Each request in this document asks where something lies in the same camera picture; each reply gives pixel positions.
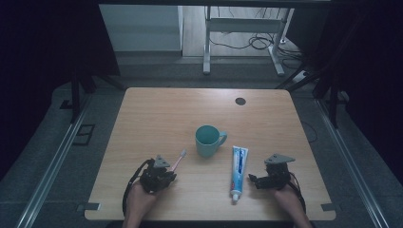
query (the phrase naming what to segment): robotic hand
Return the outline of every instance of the robotic hand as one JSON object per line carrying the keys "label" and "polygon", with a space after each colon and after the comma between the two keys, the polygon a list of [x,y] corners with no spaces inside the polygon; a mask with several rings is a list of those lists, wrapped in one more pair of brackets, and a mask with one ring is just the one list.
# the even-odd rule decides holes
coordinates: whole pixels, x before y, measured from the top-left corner
{"label": "robotic hand", "polygon": [[145,161],[134,173],[133,177],[127,184],[127,188],[125,189],[124,198],[122,202],[122,209],[125,215],[126,209],[126,201],[128,193],[130,192],[131,186],[134,181],[139,177],[140,172],[144,168],[146,164],[148,164],[147,168],[143,171],[140,176],[140,183],[143,186],[143,189],[147,193],[154,193],[163,190],[168,187],[169,184],[176,178],[176,174],[174,173],[176,166],[178,165],[181,158],[186,154],[185,150],[181,153],[180,158],[174,164],[170,171],[166,168],[170,166],[168,162],[166,162],[160,155],[157,158],[150,159]]}
{"label": "robotic hand", "polygon": [[283,156],[280,154],[274,154],[272,157],[264,161],[266,164],[267,177],[257,178],[256,176],[249,174],[249,179],[253,182],[257,189],[276,188],[282,189],[286,184],[290,185],[297,194],[299,201],[301,202],[304,212],[306,212],[305,200],[299,189],[299,185],[295,186],[291,182],[291,175],[294,174],[288,171],[287,162],[294,162],[295,159]]}

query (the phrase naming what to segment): dark wall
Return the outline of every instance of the dark wall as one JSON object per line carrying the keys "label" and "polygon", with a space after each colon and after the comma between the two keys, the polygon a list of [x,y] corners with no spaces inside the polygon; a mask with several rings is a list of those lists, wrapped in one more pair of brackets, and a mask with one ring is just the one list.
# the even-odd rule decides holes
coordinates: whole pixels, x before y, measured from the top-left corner
{"label": "dark wall", "polygon": [[17,2],[0,3],[1,178],[74,70],[119,75],[97,4]]}
{"label": "dark wall", "polygon": [[317,51],[328,18],[327,9],[294,9],[285,35],[303,53],[311,56]]}
{"label": "dark wall", "polygon": [[342,58],[347,111],[403,183],[403,20],[392,1],[376,1]]}

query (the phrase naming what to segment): mug handle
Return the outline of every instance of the mug handle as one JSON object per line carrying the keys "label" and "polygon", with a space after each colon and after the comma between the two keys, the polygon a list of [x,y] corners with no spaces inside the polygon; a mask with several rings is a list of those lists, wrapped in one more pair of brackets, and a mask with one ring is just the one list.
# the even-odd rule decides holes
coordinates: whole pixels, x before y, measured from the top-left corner
{"label": "mug handle", "polygon": [[225,143],[226,137],[227,137],[226,132],[225,132],[225,131],[221,131],[221,132],[220,132],[220,137],[221,137],[221,139],[220,139],[220,141],[219,141],[219,146],[222,145],[223,143]]}

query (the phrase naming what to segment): wooden table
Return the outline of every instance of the wooden table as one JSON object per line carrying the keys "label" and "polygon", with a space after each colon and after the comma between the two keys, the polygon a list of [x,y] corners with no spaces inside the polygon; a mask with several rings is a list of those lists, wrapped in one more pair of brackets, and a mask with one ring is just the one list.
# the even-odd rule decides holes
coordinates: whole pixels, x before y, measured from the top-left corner
{"label": "wooden table", "polygon": [[[243,98],[245,105],[236,104]],[[212,124],[228,134],[214,157],[196,152],[195,131]],[[249,148],[243,194],[232,204],[232,146]],[[330,220],[335,211],[310,145],[286,90],[215,88],[130,88],[125,94],[89,202],[87,219],[124,219],[122,197],[128,180],[147,159],[161,154],[173,164],[181,151],[176,180],[146,216],[147,220],[287,220],[276,201],[258,190],[247,174],[267,176],[264,160],[274,153],[293,157],[307,215]]]}

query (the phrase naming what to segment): person's arm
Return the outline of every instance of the person's arm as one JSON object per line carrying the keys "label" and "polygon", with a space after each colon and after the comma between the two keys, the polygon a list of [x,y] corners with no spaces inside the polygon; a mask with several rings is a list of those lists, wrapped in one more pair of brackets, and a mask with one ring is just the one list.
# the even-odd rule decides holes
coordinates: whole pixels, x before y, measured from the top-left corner
{"label": "person's arm", "polygon": [[162,191],[159,191],[153,194],[146,193],[138,181],[133,183],[127,196],[123,228],[139,227],[143,217],[153,207],[161,192]]}
{"label": "person's arm", "polygon": [[297,228],[312,228],[294,189],[286,184],[280,190],[269,189],[269,192],[275,197],[281,209],[291,217]]}

